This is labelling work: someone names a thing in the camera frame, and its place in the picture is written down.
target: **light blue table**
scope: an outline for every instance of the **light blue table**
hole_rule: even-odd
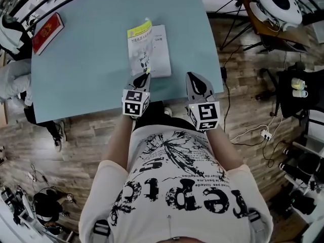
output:
[[[223,91],[216,46],[201,0],[74,0],[58,10],[65,28],[32,56],[36,120],[120,108],[130,77],[127,29],[149,17],[166,26],[172,75],[153,79],[151,100],[186,97],[197,72]],[[37,25],[36,31],[45,23]]]

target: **leg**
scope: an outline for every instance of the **leg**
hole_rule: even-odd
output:
[[[29,108],[24,109],[25,115],[27,120],[34,125],[41,126],[47,128],[49,133],[53,136],[53,138],[59,138],[60,135],[57,131],[56,124],[55,122],[51,121],[46,121],[44,123],[36,123],[36,118],[35,118],[35,112],[34,112],[34,106],[30,106]]]
[[[186,120],[173,118],[165,114],[162,101],[153,102],[148,105],[146,111],[136,121],[134,130],[148,125],[165,125],[196,131],[195,127]]]

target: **red booklet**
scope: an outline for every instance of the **red booklet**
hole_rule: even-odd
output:
[[[53,14],[32,39],[34,53],[40,55],[63,28],[60,15],[58,13]]]

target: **white robot vacuum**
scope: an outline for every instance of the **white robot vacuum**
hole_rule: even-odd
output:
[[[262,22],[270,21],[283,31],[296,28],[302,22],[302,14],[296,0],[258,0],[250,2],[253,14]]]

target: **black chair leg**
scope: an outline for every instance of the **black chair leg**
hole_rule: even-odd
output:
[[[256,96],[256,99],[257,100],[264,100],[264,99],[269,99],[271,96],[275,96],[277,95],[277,89],[278,89],[278,82],[277,80],[275,79],[275,77],[271,74],[271,72],[269,71],[269,69],[267,68],[262,68],[260,69],[260,72],[267,72],[274,87],[275,87],[275,90],[272,92],[272,91],[265,91],[263,92],[262,94],[259,94]],[[275,104],[275,111],[274,112],[271,112],[270,113],[270,116],[277,116],[278,115],[278,111],[279,111],[279,107],[280,107],[280,102],[278,100],[278,98],[276,99],[276,104]]]
[[[274,112],[270,113],[270,116],[277,116],[278,115],[279,106],[280,106],[280,102],[279,102],[279,100],[277,98],[276,102],[275,102],[275,110],[274,110]]]
[[[274,76],[271,74],[271,72],[269,71],[269,69],[267,69],[267,68],[263,68],[262,70],[264,70],[264,71],[266,71],[266,72],[268,73],[268,75],[269,75],[269,77],[270,77],[270,79],[271,79],[271,81],[272,81],[274,87],[277,89],[277,88],[278,88],[278,82],[277,82],[277,80],[274,78]]]

